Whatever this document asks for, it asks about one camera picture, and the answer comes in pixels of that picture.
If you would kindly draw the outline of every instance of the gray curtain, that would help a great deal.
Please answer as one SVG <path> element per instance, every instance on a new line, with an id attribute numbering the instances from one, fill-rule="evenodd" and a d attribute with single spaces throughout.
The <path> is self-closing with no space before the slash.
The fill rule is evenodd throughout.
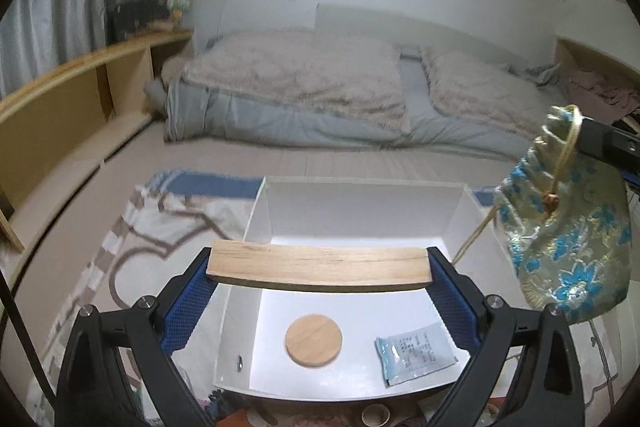
<path id="1" fill-rule="evenodd" d="M 0 99 L 108 44 L 106 6 L 119 0 L 14 0 L 0 21 Z"/>

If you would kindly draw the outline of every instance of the blue gripper pad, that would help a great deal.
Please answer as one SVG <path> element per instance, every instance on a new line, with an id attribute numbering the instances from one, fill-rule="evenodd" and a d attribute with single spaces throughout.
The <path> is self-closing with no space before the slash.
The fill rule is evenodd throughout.
<path id="1" fill-rule="evenodd" d="M 435 256 L 430 255 L 429 262 L 433 282 L 427 285 L 427 293 L 456 346 L 473 356 L 481 344 L 478 316 Z"/>
<path id="2" fill-rule="evenodd" d="M 187 345 L 193 329 L 218 285 L 217 281 L 207 277 L 207 261 L 208 258 L 202 261 L 196 273 L 184 287 L 184 291 L 164 317 L 164 335 L 160 346 L 167 356 L 171 356 L 174 351 Z"/>

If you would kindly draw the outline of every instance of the floral embroidered bag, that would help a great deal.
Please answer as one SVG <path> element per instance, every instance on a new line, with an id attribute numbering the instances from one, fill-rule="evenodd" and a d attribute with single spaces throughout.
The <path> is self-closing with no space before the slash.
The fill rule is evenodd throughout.
<path id="1" fill-rule="evenodd" d="M 485 220 L 497 214 L 532 308 L 555 303 L 569 324 L 623 301 L 631 274 L 625 184 L 613 167 L 574 151 L 581 123 L 577 107 L 552 108 L 527 157 L 495 189 Z"/>

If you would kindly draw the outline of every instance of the wooden disc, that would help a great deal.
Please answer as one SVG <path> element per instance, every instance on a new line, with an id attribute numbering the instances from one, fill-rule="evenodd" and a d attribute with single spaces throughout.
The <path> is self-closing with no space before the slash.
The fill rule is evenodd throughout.
<path id="1" fill-rule="evenodd" d="M 342 333 L 329 317 L 305 315 L 289 326 L 284 341 L 295 363 L 305 367 L 322 367 L 340 353 Z"/>

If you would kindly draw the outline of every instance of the white box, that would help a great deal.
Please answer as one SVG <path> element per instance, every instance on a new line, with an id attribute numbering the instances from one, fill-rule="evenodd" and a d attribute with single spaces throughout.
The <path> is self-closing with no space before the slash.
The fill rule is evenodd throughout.
<path id="1" fill-rule="evenodd" d="M 438 247 L 450 258 L 484 214 L 466 185 L 388 180 L 265 178 L 244 240 L 278 245 Z M 458 263 L 486 295 L 527 307 L 511 260 L 487 227 Z M 305 368 L 284 337 L 302 315 L 324 314 L 342 331 L 338 357 Z M 305 293 L 232 286 L 223 316 L 214 385 L 302 401 L 371 399 L 455 381 L 469 355 L 449 337 L 458 363 L 386 387 L 374 341 L 442 322 L 426 290 Z M 242 370 L 238 371 L 238 356 Z"/>

